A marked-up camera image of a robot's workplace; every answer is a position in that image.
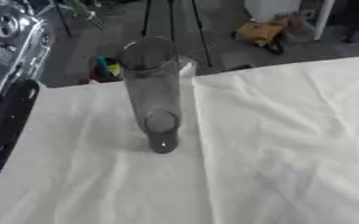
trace metal machine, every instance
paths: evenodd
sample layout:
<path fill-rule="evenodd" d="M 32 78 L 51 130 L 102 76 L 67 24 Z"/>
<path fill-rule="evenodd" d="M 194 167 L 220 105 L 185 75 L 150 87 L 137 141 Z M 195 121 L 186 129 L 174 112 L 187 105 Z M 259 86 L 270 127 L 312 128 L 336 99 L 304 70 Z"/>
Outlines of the metal machine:
<path fill-rule="evenodd" d="M 0 0 L 0 171 L 32 110 L 53 42 L 51 26 L 26 1 Z"/>

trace glass rim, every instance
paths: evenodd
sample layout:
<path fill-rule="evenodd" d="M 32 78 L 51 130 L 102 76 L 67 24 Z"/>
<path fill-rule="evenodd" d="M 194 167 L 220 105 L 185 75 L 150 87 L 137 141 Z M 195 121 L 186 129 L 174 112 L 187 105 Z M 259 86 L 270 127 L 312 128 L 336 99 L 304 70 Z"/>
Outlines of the glass rim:
<path fill-rule="evenodd" d="M 164 63 L 162 63 L 162 65 L 154 67 L 154 68 L 149 68 L 149 69 L 135 69 L 134 67 L 128 66 L 128 63 L 125 63 L 123 61 L 123 56 L 125 55 L 126 51 L 129 50 L 131 47 L 137 45 L 137 44 L 141 44 L 144 41 L 147 40 L 151 40 L 151 39 L 159 39 L 159 40 L 164 40 L 166 43 L 169 43 L 172 46 L 173 49 L 173 54 L 172 57 L 170 59 L 167 59 L 164 61 Z M 178 56 L 176 55 L 176 51 L 175 51 L 175 45 L 173 44 L 173 42 L 165 37 L 161 37 L 161 36 L 155 36 L 155 37 L 147 37 L 147 38 L 143 38 L 142 40 L 139 41 L 133 41 L 130 42 L 128 45 L 126 45 L 118 54 L 117 60 L 118 60 L 118 64 L 120 65 L 120 67 L 126 69 L 127 71 L 131 71 L 131 72 L 137 72 L 137 73 L 149 73 L 151 71 L 155 71 L 155 70 L 159 70 L 162 67 L 167 66 L 168 64 L 172 63 L 173 61 L 176 60 Z"/>

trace glass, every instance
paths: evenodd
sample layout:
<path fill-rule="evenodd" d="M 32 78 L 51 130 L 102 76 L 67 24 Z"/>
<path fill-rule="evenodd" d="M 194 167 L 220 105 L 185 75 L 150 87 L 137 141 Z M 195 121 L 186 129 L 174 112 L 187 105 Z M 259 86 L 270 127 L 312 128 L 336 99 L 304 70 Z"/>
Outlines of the glass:
<path fill-rule="evenodd" d="M 120 53 L 122 76 L 140 129 L 150 148 L 169 153 L 179 144 L 180 73 L 173 43 L 144 38 Z"/>

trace white cloth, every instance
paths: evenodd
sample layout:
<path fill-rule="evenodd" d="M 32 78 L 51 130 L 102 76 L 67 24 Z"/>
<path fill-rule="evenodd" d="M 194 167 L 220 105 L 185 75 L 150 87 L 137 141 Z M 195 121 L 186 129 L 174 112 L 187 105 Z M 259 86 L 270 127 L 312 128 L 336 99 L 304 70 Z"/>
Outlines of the white cloth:
<path fill-rule="evenodd" d="M 180 147 L 148 150 L 122 83 L 43 89 L 0 224 L 359 224 L 359 58 L 184 80 Z"/>

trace gray floor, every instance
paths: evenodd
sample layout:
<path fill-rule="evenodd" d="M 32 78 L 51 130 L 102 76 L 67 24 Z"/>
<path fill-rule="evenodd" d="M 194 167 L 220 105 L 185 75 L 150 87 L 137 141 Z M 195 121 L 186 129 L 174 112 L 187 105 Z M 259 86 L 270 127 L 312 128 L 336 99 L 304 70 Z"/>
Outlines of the gray floor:
<path fill-rule="evenodd" d="M 77 85 L 88 77 L 91 58 L 96 55 L 115 57 L 119 49 L 132 40 L 141 38 L 145 0 L 122 5 L 110 4 L 100 9 L 106 29 L 99 31 L 72 13 L 67 21 L 73 38 L 68 38 L 60 25 L 57 14 L 51 11 L 45 17 L 56 26 L 57 39 L 46 63 L 42 81 L 49 87 Z M 169 37 L 169 17 L 166 0 L 153 0 L 149 35 Z M 175 19 L 179 53 L 199 61 L 198 75 L 215 74 L 244 64 L 255 67 L 311 61 L 331 60 L 359 56 L 359 35 L 351 45 L 341 42 L 343 28 L 328 27 L 322 41 L 306 44 L 285 44 L 285 54 L 274 56 L 231 39 L 229 34 L 249 18 L 243 8 L 243 0 L 196 0 L 200 7 L 207 36 L 208 48 L 214 66 L 208 67 L 194 20 L 191 0 L 177 0 Z"/>

